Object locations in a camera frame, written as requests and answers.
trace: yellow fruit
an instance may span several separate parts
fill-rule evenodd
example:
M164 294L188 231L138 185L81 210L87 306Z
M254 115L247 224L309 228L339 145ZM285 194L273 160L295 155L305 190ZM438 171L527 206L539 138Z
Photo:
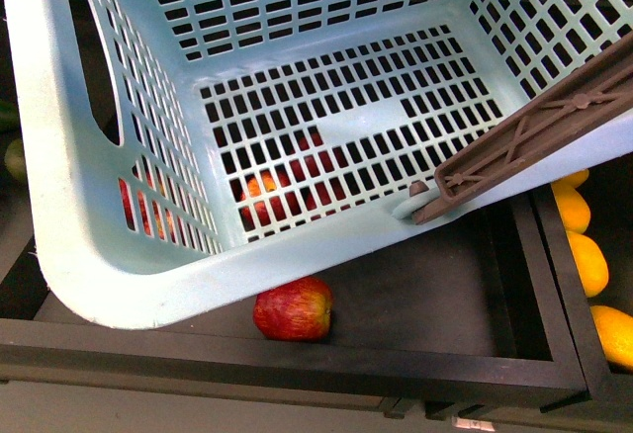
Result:
M564 178L559 179L557 182L566 183L572 186L573 188L578 188L584 181L587 180L588 177L589 177L589 170L582 169L581 171L577 173L572 173L565 176Z
M27 161L21 138L14 139L9 143L9 146L7 146L7 151L4 154L4 165L7 167L9 174L11 174L16 181L27 184Z
M600 247L586 235L567 231L567 239L587 298L598 295L609 282L609 269Z
M583 196L566 183L552 183L554 199L561 214L565 230L585 233L591 220L591 211Z
M592 306L591 314L606 360L633 372L633 316L609 306Z

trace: brown plastic bar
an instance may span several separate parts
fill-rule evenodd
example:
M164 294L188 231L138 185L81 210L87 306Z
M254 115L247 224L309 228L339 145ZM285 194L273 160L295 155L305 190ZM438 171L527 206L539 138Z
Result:
M631 108L633 33L440 164L440 198L413 221L443 216Z

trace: red apple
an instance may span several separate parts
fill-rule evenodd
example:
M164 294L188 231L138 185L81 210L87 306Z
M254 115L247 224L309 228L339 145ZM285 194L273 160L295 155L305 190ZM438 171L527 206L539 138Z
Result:
M277 178L279 178L279 184L281 187L290 186L290 179L288 175L283 171L277 172ZM264 190L266 193L270 193L277 190L277 184L273 179L270 171L264 171L261 173L261 181L264 184ZM261 196L261 189L259 187L259 183L257 179L253 176L246 183L248 194L251 198L255 198L257 196ZM295 193L288 193L286 196L286 202L288 203L288 207L290 209L291 214L296 215L301 211L299 207L299 200ZM239 198L241 201L246 200L246 194L242 193ZM275 196L270 199L270 206L272 208L273 214L275 215L275 219L283 220L287 217L282 200L279 196ZM262 225L269 225L271 222L270 215L268 214L268 209L266 208L266 204L263 201L255 203L255 213L257 214L257 218ZM241 215L244 217L244 220L248 223L248 225L253 226L253 216L249 207L243 208L241 210Z
M345 199L346 196L345 196L345 190L343 189L343 186L337 180L331 181L331 184L332 184L332 191L334 192L334 197L336 198L336 200L342 201L343 199ZM332 203L332 199L329 196L329 191L325 187L324 183L317 183L315 185L315 190L316 190L316 195L318 196L318 199L320 200L320 203L323 206L327 206L328 204ZM316 208L317 208L317 201L315 200L313 193L309 193L308 197L306 198L306 209L308 209L308 211L311 211Z
M128 223L128 227L134 227L135 217L132 211L132 201L130 200L130 194L128 193L128 185L123 179L119 179L119 190L121 191L123 212L126 215L126 222Z
M329 332L332 302L324 281L305 277L257 295L253 321L268 339L318 341Z
M128 227L134 228L135 218L134 211L132 209L132 200L130 199L130 194L128 193L128 185L123 179L119 180L119 189L121 191L121 199L123 203L124 214L126 215L126 222L128 223ZM147 209L145 207L145 196L142 192L137 193L138 196L138 204L140 206L140 217L142 219L143 229L147 235L151 234L150 222L147 217ZM156 220L156 227L158 229L158 236L165 239L165 231L162 226L162 221L160 220L160 209L158 208L158 204L153 205L154 209L154 218ZM171 234L171 240L176 241L176 232L174 230L174 220L171 212L167 212L167 224L169 225L169 231Z
M320 137L320 134L315 132L315 133L311 133L310 134L310 138L314 144L314 146L322 146L323 145L323 140ZM299 150L300 151L306 151L310 149L310 143L309 140L305 137L301 138L299 140ZM341 148L335 148L333 150L334 152L334 157L336 158L336 161L338 162L338 165L342 168L347 166L347 160L345 159L345 155L343 154L343 151ZM320 151L318 154L318 159L320 161L320 164L323 168L323 170L325 170L326 173L331 173L334 170L334 164L332 163L332 159L329 156L329 153L327 151ZM313 178L315 176L318 176L320 174L320 171L318 169L318 164L317 164L317 160L315 159L314 156L312 155L308 155L304 158L304 162L306 163L306 167L308 168L308 173L310 174L310 176L312 176ZM299 160L294 160L290 162L290 167L293 171L293 174L295 175L295 178L297 179L297 181L304 181L306 179L306 175L304 174L304 170L302 168L301 162Z

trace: black tray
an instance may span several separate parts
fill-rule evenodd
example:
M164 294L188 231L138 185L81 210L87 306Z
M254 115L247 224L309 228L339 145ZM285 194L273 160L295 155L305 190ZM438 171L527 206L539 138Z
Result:
M41 286L37 269L25 268L29 251L6 281L19 273L23 285ZM48 295L35 320L0 319L0 378L93 370L531 406L586 388L526 196L318 275L336 298L331 334L318 344L264 339L250 318L253 299L158 330L121 331L89 324Z
M588 384L588 395L557 413L586 418L633 421L633 374L609 365L602 353L589 311L606 304L633 315L633 154L601 164L589 171L579 187L591 209L586 235L598 244L609 266L609 283L588 300L568 250L550 250L565 310ZM547 243L560 245L565 237L552 217L549 196L539 193L538 214Z

